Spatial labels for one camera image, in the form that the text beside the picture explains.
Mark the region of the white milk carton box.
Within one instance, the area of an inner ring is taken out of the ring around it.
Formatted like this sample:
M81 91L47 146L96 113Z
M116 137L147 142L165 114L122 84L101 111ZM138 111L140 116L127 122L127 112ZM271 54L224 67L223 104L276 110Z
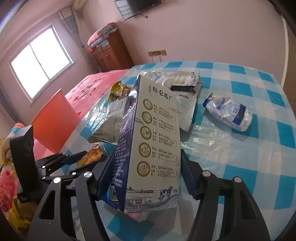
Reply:
M141 213L178 205L181 148L177 100L139 75L125 104L113 157L118 208Z

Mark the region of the bright bedroom window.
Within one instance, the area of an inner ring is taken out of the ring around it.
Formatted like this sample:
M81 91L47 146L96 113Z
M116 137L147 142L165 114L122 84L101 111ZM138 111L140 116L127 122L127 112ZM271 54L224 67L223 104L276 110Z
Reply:
M13 73L30 102L73 64L53 25L31 40L11 60Z

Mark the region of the blue Vinda tissue pack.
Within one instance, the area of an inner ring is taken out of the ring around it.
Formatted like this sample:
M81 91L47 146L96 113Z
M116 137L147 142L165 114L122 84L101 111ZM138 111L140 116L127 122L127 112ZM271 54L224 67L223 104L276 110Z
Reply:
M121 212L125 211L125 192L116 185L110 185L107 189L105 202Z

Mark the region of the cream bedroom door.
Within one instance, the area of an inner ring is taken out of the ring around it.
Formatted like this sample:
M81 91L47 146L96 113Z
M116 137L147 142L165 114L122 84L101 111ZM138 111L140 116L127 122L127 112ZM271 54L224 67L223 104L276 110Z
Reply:
M281 86L287 90L295 87L295 35L284 18L282 22L285 34L285 64Z

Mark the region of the orange plastic trash bucket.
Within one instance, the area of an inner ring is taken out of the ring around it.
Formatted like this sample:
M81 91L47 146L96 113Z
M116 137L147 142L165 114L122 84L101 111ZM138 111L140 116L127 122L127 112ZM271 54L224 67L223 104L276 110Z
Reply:
M79 115L74 111L62 90L58 90L30 122L34 138L53 153L58 153L75 128Z

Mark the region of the brown wooden cabinet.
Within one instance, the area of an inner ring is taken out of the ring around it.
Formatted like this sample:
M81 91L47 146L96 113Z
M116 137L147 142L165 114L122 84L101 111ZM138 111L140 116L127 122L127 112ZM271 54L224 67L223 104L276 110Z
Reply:
M111 33L91 54L101 72L129 69L134 66L119 30Z

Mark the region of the wall air conditioner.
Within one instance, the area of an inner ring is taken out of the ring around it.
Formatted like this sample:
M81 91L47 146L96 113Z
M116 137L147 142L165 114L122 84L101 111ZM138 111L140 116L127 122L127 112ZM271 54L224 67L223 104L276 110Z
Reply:
M85 4L86 4L86 0L74 0L73 8L74 8L74 10L78 11L78 10L83 9Z

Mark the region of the silver white foil pouch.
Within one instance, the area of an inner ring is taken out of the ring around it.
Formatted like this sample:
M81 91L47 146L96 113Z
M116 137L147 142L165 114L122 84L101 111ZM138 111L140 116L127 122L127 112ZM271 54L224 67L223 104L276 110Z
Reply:
M197 93L176 91L179 127L188 132L192 123Z

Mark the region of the crushed MagicDay plastic bottle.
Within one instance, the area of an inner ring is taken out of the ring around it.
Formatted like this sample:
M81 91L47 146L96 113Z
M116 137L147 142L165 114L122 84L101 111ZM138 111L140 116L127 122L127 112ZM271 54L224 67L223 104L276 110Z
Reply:
M210 93L203 107L217 120L240 132L247 131L252 122L251 109L228 96Z

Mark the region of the yellow red snack wrapper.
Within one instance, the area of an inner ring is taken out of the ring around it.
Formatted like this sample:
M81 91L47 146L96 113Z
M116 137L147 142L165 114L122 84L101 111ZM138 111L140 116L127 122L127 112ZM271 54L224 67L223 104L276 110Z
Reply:
M119 80L112 86L108 101L114 102L125 98L126 96L128 96L131 89L132 87L122 84L122 82Z

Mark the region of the black white carton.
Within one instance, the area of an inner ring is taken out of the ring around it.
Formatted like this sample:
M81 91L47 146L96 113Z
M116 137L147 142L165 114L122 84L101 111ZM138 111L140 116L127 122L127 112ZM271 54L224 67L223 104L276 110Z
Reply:
M202 81L199 73L189 71L169 72L169 89L171 91L196 93Z

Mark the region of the blue white checkered tablecloth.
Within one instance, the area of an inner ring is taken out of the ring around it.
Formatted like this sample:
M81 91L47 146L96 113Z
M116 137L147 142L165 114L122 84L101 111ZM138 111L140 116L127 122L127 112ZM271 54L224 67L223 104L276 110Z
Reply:
M193 61L138 65L117 79L133 86L138 74L150 69L200 74L202 89L192 129L181 134L181 148L191 161L217 177L241 177L260 208L271 240L275 240L295 212L295 115L280 83L254 68ZM205 110L202 103L212 92L251 108L253 118L246 132L233 130ZM62 153L71 155L91 148L87 138L95 123L88 112L93 105L82 114L86 117ZM107 203L97 202L110 240L186 240L198 205L182 178L178 207L151 212L145 221L137 222Z

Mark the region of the folded pink grey blankets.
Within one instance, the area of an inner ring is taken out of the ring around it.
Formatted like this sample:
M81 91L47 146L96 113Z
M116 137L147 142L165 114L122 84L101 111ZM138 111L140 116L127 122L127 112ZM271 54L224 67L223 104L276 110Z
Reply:
M109 35L118 30L118 25L115 22L107 23L89 38L87 45L88 51L92 52L96 46L109 38Z

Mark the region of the grey plaid curtain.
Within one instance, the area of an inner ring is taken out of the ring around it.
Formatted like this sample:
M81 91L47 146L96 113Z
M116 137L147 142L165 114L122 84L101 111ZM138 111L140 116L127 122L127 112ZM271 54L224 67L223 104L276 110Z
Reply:
M94 62L93 58L90 56L90 53L86 50L85 45L82 43L82 41L80 39L78 27L77 27L75 17L74 17L71 7L67 6L67 7L61 9L58 12L58 16L59 16L64 28L70 34L73 41L75 42L78 49L80 50L85 61L90 65L90 67L92 68L92 70L94 72L97 72L98 68L97 68L96 63Z

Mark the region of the black wall television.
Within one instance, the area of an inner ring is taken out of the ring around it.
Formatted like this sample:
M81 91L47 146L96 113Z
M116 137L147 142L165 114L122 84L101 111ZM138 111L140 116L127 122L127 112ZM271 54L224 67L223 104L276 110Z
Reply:
M124 20L128 20L143 11L159 6L161 0L117 0L114 1Z

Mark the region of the wall power outlet strip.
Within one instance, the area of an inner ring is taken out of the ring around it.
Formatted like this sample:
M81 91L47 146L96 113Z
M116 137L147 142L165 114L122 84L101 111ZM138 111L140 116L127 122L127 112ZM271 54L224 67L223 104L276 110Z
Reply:
M152 56L167 56L166 50L155 50L155 51L149 51L148 55L150 57Z

